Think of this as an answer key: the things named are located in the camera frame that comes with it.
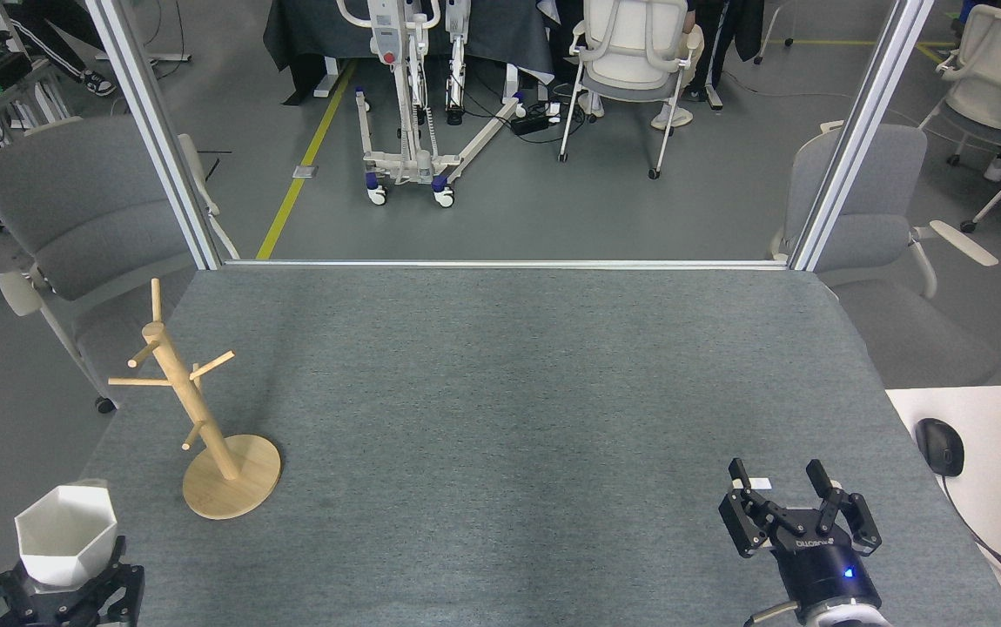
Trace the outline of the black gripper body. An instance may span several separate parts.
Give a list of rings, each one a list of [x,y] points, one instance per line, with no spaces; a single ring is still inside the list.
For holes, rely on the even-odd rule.
[[[882,599],[846,532],[826,539],[799,539],[774,548],[783,587],[797,616],[843,603],[880,608]]]
[[[102,602],[87,595],[34,594],[6,597],[0,626],[99,626]]]

